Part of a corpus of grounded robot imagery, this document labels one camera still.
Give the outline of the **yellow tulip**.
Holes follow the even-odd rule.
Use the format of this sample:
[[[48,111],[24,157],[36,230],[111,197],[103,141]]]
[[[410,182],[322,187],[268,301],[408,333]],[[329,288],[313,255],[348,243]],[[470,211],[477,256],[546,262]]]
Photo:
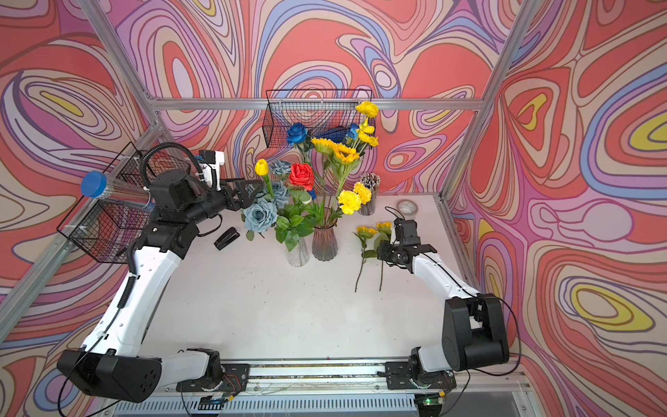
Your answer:
[[[255,164],[255,173],[262,179],[262,187],[258,189],[257,197],[262,197],[265,200],[274,201],[273,184],[269,177],[269,163],[265,159],[260,159]]]

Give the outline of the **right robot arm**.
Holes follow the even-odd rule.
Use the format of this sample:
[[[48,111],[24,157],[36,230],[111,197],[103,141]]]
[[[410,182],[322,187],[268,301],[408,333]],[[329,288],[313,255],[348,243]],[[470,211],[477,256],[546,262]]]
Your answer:
[[[392,237],[379,244],[377,257],[419,278],[443,306],[439,342],[415,347],[408,357],[411,384],[430,389],[449,373],[509,362],[504,302],[481,293],[446,266],[432,245],[421,242],[417,222],[395,219]]]

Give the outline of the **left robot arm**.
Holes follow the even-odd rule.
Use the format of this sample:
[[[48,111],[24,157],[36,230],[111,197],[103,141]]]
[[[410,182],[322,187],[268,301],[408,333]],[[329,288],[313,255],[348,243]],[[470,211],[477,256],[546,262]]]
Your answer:
[[[140,159],[142,186],[155,206],[126,248],[128,274],[82,347],[65,350],[57,362],[83,394],[139,403],[171,385],[215,391],[224,383],[215,350],[187,349],[163,358],[138,354],[171,276],[203,236],[199,223],[224,210],[249,208],[263,187],[258,179],[223,179],[223,159],[213,151],[195,156],[177,142],[156,145]]]

